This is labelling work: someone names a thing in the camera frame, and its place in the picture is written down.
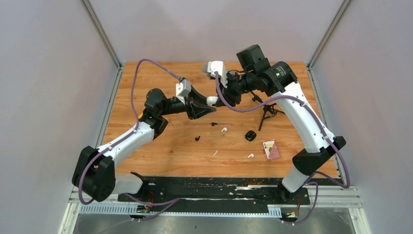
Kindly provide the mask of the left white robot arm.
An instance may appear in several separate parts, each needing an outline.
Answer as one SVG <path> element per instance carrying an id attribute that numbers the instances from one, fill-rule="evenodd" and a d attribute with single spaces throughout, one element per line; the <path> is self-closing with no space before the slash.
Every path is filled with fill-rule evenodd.
<path id="1" fill-rule="evenodd" d="M 87 146 L 80 156 L 72 177 L 72 183 L 81 194 L 86 193 L 97 202 L 112 194 L 129 193 L 137 201 L 149 196 L 144 178 L 134 172 L 116 174 L 117 166 L 144 144 L 160 136 L 168 121 L 165 115 L 187 113 L 189 119 L 198 119 L 216 111 L 218 97 L 204 97 L 192 87 L 176 85 L 177 95 L 167 98 L 155 88 L 146 95 L 145 109 L 138 123 L 113 141 L 98 148 Z"/>

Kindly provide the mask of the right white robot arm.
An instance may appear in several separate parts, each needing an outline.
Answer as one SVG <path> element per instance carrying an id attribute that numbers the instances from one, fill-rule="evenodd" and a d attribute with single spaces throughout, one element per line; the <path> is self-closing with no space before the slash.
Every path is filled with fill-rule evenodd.
<path id="1" fill-rule="evenodd" d="M 202 70 L 216 82 L 217 97 L 208 97 L 209 106 L 226 106 L 245 113 L 254 108 L 237 109 L 242 95 L 260 91 L 275 102 L 291 121 L 304 144 L 293 157 L 293 167 L 282 179 L 278 197 L 291 203 L 307 180 L 346 144 L 344 137 L 335 136 L 320 120 L 305 97 L 292 68 L 283 61 L 270 64 L 259 45 L 251 45 L 237 53 L 240 72 L 228 71 L 222 61 L 210 61 Z"/>

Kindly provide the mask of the white earbud charging case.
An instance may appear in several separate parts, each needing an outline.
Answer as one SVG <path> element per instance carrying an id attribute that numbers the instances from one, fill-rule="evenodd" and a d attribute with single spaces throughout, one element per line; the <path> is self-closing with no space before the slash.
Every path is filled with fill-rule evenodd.
<path id="1" fill-rule="evenodd" d="M 209 96 L 206 98 L 206 103 L 208 106 L 216 106 L 216 103 L 218 100 L 219 100 L 218 96 Z"/>

